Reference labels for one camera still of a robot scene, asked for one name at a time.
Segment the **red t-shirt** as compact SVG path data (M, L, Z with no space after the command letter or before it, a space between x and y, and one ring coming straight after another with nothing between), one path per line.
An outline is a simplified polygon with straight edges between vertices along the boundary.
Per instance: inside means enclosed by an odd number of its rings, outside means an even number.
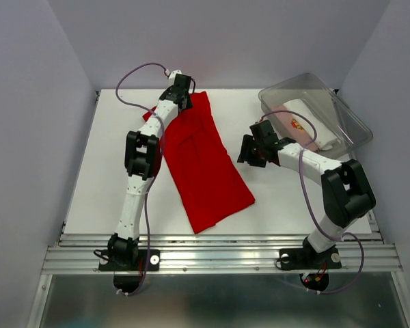
M165 130L163 154L195 234L255 203L218 133L206 92Z

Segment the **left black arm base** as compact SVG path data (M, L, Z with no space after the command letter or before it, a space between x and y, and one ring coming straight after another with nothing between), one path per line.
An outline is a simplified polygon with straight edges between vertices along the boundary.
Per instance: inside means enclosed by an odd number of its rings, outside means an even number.
M145 247L140 249L139 239L124 239L113 234L106 249L95 249L98 270L102 272L157 272L160 267L160 251Z

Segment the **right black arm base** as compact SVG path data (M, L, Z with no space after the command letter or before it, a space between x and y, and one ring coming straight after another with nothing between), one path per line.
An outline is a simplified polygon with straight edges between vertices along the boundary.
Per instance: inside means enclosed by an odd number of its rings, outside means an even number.
M275 260L275 266L283 271L313 271L323 269L324 266L326 266L326 269L341 269L342 263L335 245L318 253L309 244L308 239L305 238L302 247L280 249Z

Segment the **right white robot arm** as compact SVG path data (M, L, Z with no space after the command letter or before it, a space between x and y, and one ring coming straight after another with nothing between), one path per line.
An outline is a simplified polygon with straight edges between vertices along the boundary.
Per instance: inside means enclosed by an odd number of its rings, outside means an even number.
M249 128L251 133L243 136L239 163L254 167L273 163L297 172L306 203L309 199L305 178L322 189L325 216L321 221L312 218L315 230L307 237L308 246L301 249L303 263L315 267L325 259L325 251L375 207L376 199L366 173L355 159L341 162L312 152L291 138L280 139L268 120Z

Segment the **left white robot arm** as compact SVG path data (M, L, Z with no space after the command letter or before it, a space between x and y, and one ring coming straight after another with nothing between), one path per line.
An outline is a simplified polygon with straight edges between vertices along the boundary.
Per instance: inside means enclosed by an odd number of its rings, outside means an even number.
M118 226L109 240L109 249L118 248L114 259L123 269L131 269L138 263L139 254L131 247L139 239L145 197L161 167L165 129L182 111L192 108L189 93L192 77L175 70L168 79L171 85L160 95L155 110L140 129L126 136L126 195Z

